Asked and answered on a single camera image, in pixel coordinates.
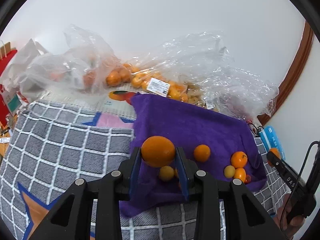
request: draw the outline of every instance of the cherry tomato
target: cherry tomato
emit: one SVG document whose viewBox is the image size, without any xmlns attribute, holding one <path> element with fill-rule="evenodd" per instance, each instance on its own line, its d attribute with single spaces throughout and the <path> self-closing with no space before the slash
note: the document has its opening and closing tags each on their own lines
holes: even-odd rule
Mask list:
<svg viewBox="0 0 320 240">
<path fill-rule="evenodd" d="M 247 174 L 247 175 L 245 176 L 244 184 L 248 184 L 248 183 L 250 183 L 250 182 L 251 182 L 251 176 L 250 176 L 249 174 Z"/>
</svg>

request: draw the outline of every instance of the white wall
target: white wall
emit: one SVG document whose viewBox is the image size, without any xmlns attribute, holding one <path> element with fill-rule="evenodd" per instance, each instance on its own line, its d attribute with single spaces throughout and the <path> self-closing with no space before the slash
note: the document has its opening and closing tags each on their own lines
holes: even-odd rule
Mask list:
<svg viewBox="0 0 320 240">
<path fill-rule="evenodd" d="M 28 0 L 1 39 L 20 48 L 35 38 L 61 53 L 70 23 L 100 33 L 121 59 L 179 35 L 223 30 L 236 66 L 280 84 L 304 19 L 289 0 Z"/>
<path fill-rule="evenodd" d="M 303 163 L 309 144 L 320 140 L 320 43 L 314 37 L 307 64 L 292 92 L 268 122 L 273 126 L 285 151 L 286 161 L 297 172 Z M 311 171 L 317 147 L 310 152 L 302 178 L 306 181 Z M 299 239 L 320 207 L 320 188 L 316 192 L 317 208 L 306 225 L 296 234 Z"/>
</svg>

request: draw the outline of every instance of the black cable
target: black cable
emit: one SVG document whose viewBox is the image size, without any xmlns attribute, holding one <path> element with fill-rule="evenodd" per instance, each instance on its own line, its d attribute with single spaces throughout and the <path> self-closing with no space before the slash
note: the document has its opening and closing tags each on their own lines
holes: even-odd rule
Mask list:
<svg viewBox="0 0 320 240">
<path fill-rule="evenodd" d="M 258 136 L 259 136 L 259 130 L 258 130 L 258 128 L 257 128 L 252 122 L 249 122 L 248 125 L 249 125 L 249 126 L 250 126 L 250 125 L 253 125 L 253 127 L 256 129 L 256 132 L 253 131 L 253 128 L 252 128 L 252 127 L 250 127 L 250 130 L 254 133 L 254 135 L 255 135 L 256 137 L 258 137 Z"/>
<path fill-rule="evenodd" d="M 300 172 L 299 172 L 299 175 L 298 175 L 297 183 L 296 183 L 296 185 L 294 185 L 294 188 L 293 188 L 293 190 L 291 191 L 290 196 L 289 196 L 289 198 L 287 199 L 287 201 L 286 201 L 286 203 L 285 203 L 285 205 L 284 205 L 284 208 L 283 208 L 283 210 L 282 210 L 281 217 L 280 217 L 280 222 L 279 222 L 279 223 L 280 223 L 280 230 L 281 230 L 281 232 L 284 231 L 284 230 L 283 230 L 283 226 L 282 226 L 282 220 L 283 220 L 283 216 L 284 216 L 284 211 L 285 211 L 285 209 L 286 209 L 286 207 L 287 207 L 288 202 L 289 202 L 289 201 L 291 200 L 291 198 L 292 198 L 292 194 L 293 194 L 293 193 L 295 192 L 295 190 L 297 189 L 298 182 L 299 182 L 299 180 L 300 180 L 300 178 L 301 178 L 301 174 L 302 174 L 302 172 L 303 172 L 304 166 L 306 165 L 306 162 L 307 162 L 307 159 L 308 159 L 310 150 L 311 150 L 311 148 L 313 147 L 313 145 L 315 145 L 315 144 L 320 145 L 320 141 L 314 141 L 314 142 L 312 142 L 312 143 L 309 145 L 308 151 L 307 151 L 307 153 L 306 153 L 306 156 L 304 157 L 304 161 L 303 161 L 303 164 L 302 164 L 302 166 L 301 166 L 301 169 L 300 169 Z"/>
</svg>

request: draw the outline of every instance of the purple towel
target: purple towel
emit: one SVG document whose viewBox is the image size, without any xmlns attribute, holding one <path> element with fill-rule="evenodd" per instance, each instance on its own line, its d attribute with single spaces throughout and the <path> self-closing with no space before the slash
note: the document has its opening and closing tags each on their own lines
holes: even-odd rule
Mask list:
<svg viewBox="0 0 320 240">
<path fill-rule="evenodd" d="M 210 158 L 205 163 L 196 162 L 198 167 L 225 181 L 231 181 L 223 175 L 223 169 L 230 165 L 231 155 L 243 151 L 248 156 L 244 168 L 252 179 L 247 187 L 259 191 L 265 185 L 267 176 L 262 158 L 244 121 L 151 94 L 137 94 L 131 98 L 131 104 L 137 113 L 134 122 L 136 138 L 131 150 L 135 146 L 141 147 L 150 136 L 160 135 L 171 140 L 175 147 L 183 147 L 186 157 L 194 161 L 193 150 L 206 144 L 211 149 Z M 134 197 L 129 202 L 120 202 L 123 215 L 132 217 L 157 204 L 184 201 L 178 179 L 161 182 L 158 172 L 158 168 L 142 161 Z"/>
</svg>

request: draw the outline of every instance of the human hand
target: human hand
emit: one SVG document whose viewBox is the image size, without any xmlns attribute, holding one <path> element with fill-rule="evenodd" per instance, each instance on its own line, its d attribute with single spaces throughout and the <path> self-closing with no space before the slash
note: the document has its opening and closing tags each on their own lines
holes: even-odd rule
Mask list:
<svg viewBox="0 0 320 240">
<path fill-rule="evenodd" d="M 282 211 L 284 209 L 284 205 L 287 202 L 290 194 L 286 194 L 284 196 L 283 205 L 277 210 L 277 215 L 273 218 L 274 222 L 277 224 L 277 226 L 280 228 L 280 218 Z M 282 218 L 282 227 L 284 230 L 284 233 L 286 234 L 288 239 L 292 239 L 293 235 L 298 232 L 298 230 L 303 226 L 305 218 L 303 216 L 296 216 L 294 217 L 288 226 L 287 224 L 287 214 L 290 213 L 292 209 L 291 201 L 288 202 L 286 209 L 284 211 L 284 215 Z"/>
</svg>

